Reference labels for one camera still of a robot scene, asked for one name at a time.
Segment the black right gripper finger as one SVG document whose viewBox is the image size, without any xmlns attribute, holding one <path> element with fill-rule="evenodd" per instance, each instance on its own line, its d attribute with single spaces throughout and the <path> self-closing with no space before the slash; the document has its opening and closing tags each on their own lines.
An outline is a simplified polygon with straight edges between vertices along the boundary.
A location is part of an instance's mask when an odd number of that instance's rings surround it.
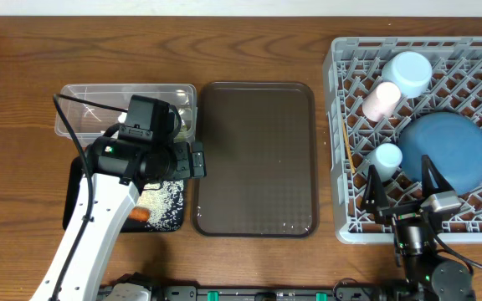
<svg viewBox="0 0 482 301">
<path fill-rule="evenodd" d="M 428 155 L 422 155 L 422 196 L 452 191 L 453 187 L 438 171 Z"/>
<path fill-rule="evenodd" d="M 389 201 L 384 191 L 381 178 L 377 172 L 377 168 L 374 165 L 370 165 L 360 208 L 367 213 L 376 213 L 378 210 L 386 207 L 389 207 Z"/>
</svg>

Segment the dark blue plate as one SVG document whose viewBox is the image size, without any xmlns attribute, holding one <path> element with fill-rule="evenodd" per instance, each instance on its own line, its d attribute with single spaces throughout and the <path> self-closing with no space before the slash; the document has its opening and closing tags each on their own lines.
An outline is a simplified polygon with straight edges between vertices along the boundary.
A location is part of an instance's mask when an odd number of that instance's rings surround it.
<svg viewBox="0 0 482 301">
<path fill-rule="evenodd" d="M 411 181 L 421 180 L 421 158 L 427 155 L 458 194 L 482 183 L 482 129 L 462 115 L 422 116 L 401 131 L 397 145 L 402 171 Z"/>
</svg>

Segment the wooden chopstick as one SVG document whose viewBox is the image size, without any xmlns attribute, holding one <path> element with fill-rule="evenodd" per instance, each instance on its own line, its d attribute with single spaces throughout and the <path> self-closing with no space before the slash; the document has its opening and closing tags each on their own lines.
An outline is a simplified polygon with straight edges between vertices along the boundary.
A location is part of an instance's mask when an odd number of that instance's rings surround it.
<svg viewBox="0 0 482 301">
<path fill-rule="evenodd" d="M 341 122 L 341 127 L 342 127 L 343 139 L 344 139 L 344 143 L 345 143 L 347 159 L 349 160 L 349 163 L 350 163 L 351 173 L 352 173 L 352 175 L 354 175 L 356 173 L 356 167 L 354 165 L 354 160 L 353 160 L 353 156 L 352 156 L 352 153 L 351 153 L 349 137 L 348 137 L 347 129 L 346 129 L 346 122 L 344 120 L 342 120 L 342 122 Z"/>
</svg>

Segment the light blue cup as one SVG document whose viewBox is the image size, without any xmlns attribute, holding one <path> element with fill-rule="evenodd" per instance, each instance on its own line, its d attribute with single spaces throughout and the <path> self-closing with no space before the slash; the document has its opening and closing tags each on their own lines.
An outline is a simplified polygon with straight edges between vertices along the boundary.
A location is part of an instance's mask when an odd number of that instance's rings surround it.
<svg viewBox="0 0 482 301">
<path fill-rule="evenodd" d="M 388 181 L 400 166 L 403 154 L 397 145 L 384 143 L 371 151 L 365 159 L 368 165 L 374 165 L 381 181 Z"/>
</svg>

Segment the white rice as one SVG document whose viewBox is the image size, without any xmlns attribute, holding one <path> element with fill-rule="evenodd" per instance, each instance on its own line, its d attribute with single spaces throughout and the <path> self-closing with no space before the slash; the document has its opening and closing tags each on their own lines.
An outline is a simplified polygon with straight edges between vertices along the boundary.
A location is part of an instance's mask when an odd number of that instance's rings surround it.
<svg viewBox="0 0 482 301">
<path fill-rule="evenodd" d="M 185 209 L 185 181 L 164 181 L 148 184 L 136 206 L 150 213 L 144 222 L 149 232 L 174 232 L 183 224 Z"/>
</svg>

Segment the orange carrot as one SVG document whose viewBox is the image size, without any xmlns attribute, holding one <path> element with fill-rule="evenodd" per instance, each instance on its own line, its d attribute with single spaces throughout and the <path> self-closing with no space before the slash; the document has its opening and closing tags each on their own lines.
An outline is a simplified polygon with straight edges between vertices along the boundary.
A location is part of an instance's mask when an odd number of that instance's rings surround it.
<svg viewBox="0 0 482 301">
<path fill-rule="evenodd" d="M 147 208 L 135 207 L 131 210 L 129 218 L 138 222 L 147 222 L 150 218 L 151 212 Z"/>
</svg>

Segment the pink cup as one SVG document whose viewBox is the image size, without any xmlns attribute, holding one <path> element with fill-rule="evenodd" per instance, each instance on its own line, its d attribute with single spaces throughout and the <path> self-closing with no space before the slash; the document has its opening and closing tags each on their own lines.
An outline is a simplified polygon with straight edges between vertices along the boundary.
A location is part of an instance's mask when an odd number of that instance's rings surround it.
<svg viewBox="0 0 482 301">
<path fill-rule="evenodd" d="M 381 82 L 363 101 L 363 114 L 371 121 L 378 122 L 390 117 L 397 102 L 401 99 L 401 90 L 392 82 Z"/>
</svg>

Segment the light blue rice bowl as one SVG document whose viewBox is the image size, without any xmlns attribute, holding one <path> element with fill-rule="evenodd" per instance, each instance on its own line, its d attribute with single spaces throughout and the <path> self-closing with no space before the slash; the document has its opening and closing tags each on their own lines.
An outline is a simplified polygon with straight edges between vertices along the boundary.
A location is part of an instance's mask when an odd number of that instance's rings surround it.
<svg viewBox="0 0 482 301">
<path fill-rule="evenodd" d="M 409 99 L 424 93 L 433 75 L 433 67 L 421 54 L 405 51 L 390 59 L 382 69 L 382 79 L 394 83 Z"/>
</svg>

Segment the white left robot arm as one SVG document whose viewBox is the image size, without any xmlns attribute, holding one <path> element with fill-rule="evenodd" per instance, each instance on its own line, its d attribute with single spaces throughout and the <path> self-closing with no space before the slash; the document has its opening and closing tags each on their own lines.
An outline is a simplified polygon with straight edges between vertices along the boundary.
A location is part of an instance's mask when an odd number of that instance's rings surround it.
<svg viewBox="0 0 482 301">
<path fill-rule="evenodd" d="M 93 300 L 120 232 L 173 232 L 184 184 L 205 176 L 200 142 L 151 144 L 101 136 L 74 160 L 63 239 L 35 300 Z"/>
</svg>

